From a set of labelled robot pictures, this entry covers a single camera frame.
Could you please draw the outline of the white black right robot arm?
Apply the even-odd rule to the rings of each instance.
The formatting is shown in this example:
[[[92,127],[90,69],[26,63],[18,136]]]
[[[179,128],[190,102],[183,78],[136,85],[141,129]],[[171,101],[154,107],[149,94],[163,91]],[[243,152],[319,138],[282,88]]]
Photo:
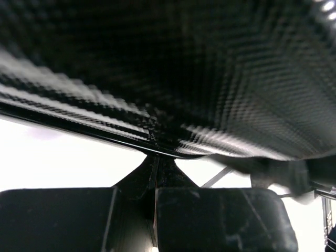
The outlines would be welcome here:
[[[288,193],[280,197],[290,197],[302,205],[310,204],[318,196],[335,200],[335,187],[312,181],[305,161],[271,160],[262,170],[253,171],[250,180],[251,186],[257,188],[272,184],[286,187]]]

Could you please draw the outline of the black hard-shell suitcase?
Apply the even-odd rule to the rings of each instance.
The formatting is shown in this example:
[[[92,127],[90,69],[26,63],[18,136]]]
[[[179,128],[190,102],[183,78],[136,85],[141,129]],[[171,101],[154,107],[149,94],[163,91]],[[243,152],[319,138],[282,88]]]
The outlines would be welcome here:
[[[1,114],[175,158],[335,167],[335,1],[1,1]]]

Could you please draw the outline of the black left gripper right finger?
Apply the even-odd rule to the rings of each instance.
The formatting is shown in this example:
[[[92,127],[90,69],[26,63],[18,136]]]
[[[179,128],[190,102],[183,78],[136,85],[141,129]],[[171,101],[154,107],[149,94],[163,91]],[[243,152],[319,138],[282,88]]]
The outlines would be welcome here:
[[[200,188],[173,159],[156,177],[159,251],[297,251],[280,197],[261,188]]]

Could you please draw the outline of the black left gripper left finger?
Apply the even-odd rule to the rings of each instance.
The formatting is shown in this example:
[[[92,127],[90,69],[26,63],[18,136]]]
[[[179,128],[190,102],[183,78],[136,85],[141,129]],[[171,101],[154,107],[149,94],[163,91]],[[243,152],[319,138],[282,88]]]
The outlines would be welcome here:
[[[159,158],[112,187],[1,192],[1,251],[152,251]]]

